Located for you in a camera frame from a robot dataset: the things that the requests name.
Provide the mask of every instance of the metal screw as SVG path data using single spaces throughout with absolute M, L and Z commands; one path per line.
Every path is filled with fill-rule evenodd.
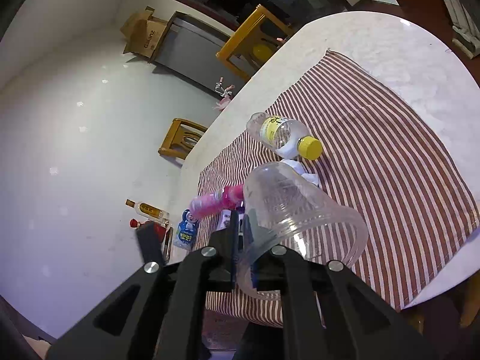
M 143 266 L 143 270 L 148 274 L 154 274 L 158 269 L 160 269 L 160 266 L 155 261 L 147 262 Z
M 201 253 L 202 256 L 213 257 L 217 254 L 217 249 L 215 249 L 213 246 L 205 246 Z
M 272 251 L 272 254 L 274 254 L 275 256 L 283 256 L 287 252 L 286 247 L 282 245 L 275 245 L 270 250 Z
M 328 263 L 328 269 L 334 272 L 340 272 L 343 269 L 343 263 L 337 259 L 333 259 Z

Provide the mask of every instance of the small bottle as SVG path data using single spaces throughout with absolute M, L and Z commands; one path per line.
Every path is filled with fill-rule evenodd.
M 287 117 L 258 112 L 247 122 L 247 131 L 254 140 L 290 160 L 301 155 L 314 161 L 323 151 L 322 144 L 310 135 L 307 126 Z
M 196 196 L 190 202 L 190 212 L 197 218 L 216 214 L 222 210 L 233 210 L 243 200 L 243 184 L 224 187 L 213 193 Z
M 172 245 L 177 248 L 191 250 L 195 244 L 195 238 L 198 231 L 198 218 L 190 213 L 190 210 L 186 209 L 182 215 L 182 221 L 178 224 L 177 232 L 173 238 Z
M 168 212 L 160 210 L 157 207 L 153 207 L 150 204 L 147 204 L 144 202 L 135 203 L 129 199 L 127 199 L 125 204 L 129 207 L 133 207 L 139 215 L 142 215 L 145 218 L 150 219 L 151 221 L 160 223 L 160 225 L 162 226 L 168 227 L 169 225 Z

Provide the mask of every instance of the white table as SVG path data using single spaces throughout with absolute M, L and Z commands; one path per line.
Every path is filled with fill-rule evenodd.
M 345 12 L 303 27 L 208 128 L 183 164 L 169 207 L 172 223 L 180 221 L 196 195 L 200 172 L 245 130 L 251 114 L 272 105 L 327 48 L 353 59 L 415 109 L 440 137 L 475 200 L 480 200 L 480 88 L 468 70 L 444 43 L 413 23 L 382 13 Z M 410 305 L 447 291 L 480 269 L 478 232 Z M 181 261 L 185 255 L 173 247 L 170 261 Z

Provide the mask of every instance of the red and white striped cloth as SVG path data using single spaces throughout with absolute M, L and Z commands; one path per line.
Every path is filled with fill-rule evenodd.
M 317 161 L 302 159 L 320 187 L 363 216 L 370 236 L 352 270 L 400 310 L 447 264 L 479 225 L 479 210 L 442 142 L 385 85 L 342 54 L 320 62 L 266 110 L 305 123 L 322 142 Z M 243 132 L 200 174 L 199 194 L 243 183 L 279 158 Z M 195 248 L 208 244 L 218 216 L 201 222 Z M 238 288 L 209 293 L 206 307 L 281 326 L 277 301 Z

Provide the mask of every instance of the bottle label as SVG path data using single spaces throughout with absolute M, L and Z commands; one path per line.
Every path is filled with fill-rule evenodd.
M 282 123 L 291 120 L 287 117 L 271 116 L 263 122 L 260 128 L 260 138 L 270 145 L 273 145 L 275 133 Z
M 161 218 L 163 216 L 163 211 L 162 210 L 160 210 L 156 207 L 153 207 L 149 204 L 146 204 L 146 203 L 141 203 L 140 206 L 139 206 L 139 209 L 144 214 L 153 216 L 153 218 Z
M 190 210 L 185 210 L 182 221 L 178 224 L 177 233 L 172 241 L 179 248 L 191 250 L 198 230 L 198 219 L 194 218 Z

